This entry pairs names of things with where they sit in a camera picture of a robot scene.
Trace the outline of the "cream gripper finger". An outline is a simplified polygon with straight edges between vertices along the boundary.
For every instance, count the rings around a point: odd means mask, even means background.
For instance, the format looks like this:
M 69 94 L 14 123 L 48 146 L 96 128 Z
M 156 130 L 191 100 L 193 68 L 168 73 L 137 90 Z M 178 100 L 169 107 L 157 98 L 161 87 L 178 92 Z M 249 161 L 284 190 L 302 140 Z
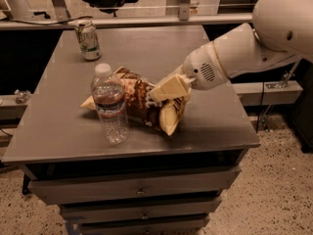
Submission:
M 175 74 L 161 80 L 150 92 L 157 102 L 187 96 L 193 80 L 186 75 Z
M 165 78 L 182 77 L 184 74 L 183 66 L 179 66 L 177 69 L 170 72 Z

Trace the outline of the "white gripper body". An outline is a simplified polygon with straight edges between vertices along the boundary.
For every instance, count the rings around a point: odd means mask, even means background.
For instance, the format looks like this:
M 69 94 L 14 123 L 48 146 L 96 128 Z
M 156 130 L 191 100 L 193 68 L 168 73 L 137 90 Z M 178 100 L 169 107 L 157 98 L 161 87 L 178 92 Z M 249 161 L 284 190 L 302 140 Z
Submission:
M 220 65 L 212 42 L 190 53 L 182 70 L 191 80 L 191 87 L 197 90 L 209 90 L 228 81 L 228 75 Z

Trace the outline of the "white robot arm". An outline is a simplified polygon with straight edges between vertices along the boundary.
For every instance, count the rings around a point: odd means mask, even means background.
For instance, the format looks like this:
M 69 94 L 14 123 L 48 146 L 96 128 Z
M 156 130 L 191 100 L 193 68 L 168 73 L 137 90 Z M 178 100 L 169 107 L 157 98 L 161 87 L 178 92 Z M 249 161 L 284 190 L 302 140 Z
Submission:
M 190 53 L 150 92 L 158 101 L 208 90 L 244 73 L 313 61 L 313 0 L 258 0 L 243 23 Z

